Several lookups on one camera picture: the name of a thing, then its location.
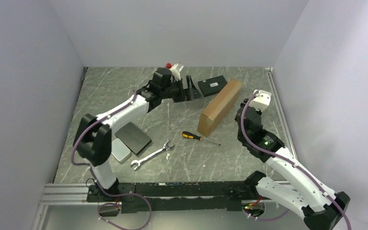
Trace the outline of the brown cardboard express box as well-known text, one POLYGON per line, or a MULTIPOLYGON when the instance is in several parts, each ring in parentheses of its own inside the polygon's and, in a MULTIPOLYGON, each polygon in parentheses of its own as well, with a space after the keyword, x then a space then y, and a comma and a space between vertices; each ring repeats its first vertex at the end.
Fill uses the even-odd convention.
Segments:
POLYGON ((197 127, 198 133, 205 137, 210 136, 236 103, 242 87, 243 83, 236 79, 231 79, 223 87, 201 112, 197 127))

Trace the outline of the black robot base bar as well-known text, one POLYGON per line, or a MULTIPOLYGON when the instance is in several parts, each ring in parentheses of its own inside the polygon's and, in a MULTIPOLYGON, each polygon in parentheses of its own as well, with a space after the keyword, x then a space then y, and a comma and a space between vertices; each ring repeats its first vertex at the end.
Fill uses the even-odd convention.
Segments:
POLYGON ((240 211, 260 196, 242 181, 120 183, 121 197, 103 193, 98 185, 88 187, 88 203, 117 203, 123 214, 142 211, 225 209, 240 211))

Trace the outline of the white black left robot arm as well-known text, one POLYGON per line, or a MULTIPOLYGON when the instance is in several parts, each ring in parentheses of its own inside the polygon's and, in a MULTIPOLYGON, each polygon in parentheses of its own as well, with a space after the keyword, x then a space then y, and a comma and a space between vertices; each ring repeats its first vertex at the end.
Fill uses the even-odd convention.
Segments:
POLYGON ((89 166, 104 200, 113 201, 120 193, 119 180, 110 164, 112 136, 127 123, 155 109, 164 99, 175 103, 192 100, 191 88, 183 87, 182 69, 182 63, 157 68, 152 79, 125 102, 102 114, 86 114, 80 120, 71 154, 79 154, 84 160, 81 164, 89 166))

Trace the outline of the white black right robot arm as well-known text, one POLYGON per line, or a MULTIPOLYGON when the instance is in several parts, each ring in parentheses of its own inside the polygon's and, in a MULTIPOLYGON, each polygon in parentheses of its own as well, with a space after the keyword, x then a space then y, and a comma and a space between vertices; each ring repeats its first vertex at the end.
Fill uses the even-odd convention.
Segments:
POLYGON ((336 192, 309 172, 274 133, 263 128, 262 113, 270 97, 245 99, 235 116, 238 141, 254 157, 280 173, 292 187, 275 182, 263 172, 255 171, 244 181, 245 193, 251 199, 259 196, 276 201, 298 215, 310 230, 332 230, 344 219, 350 197, 336 192))

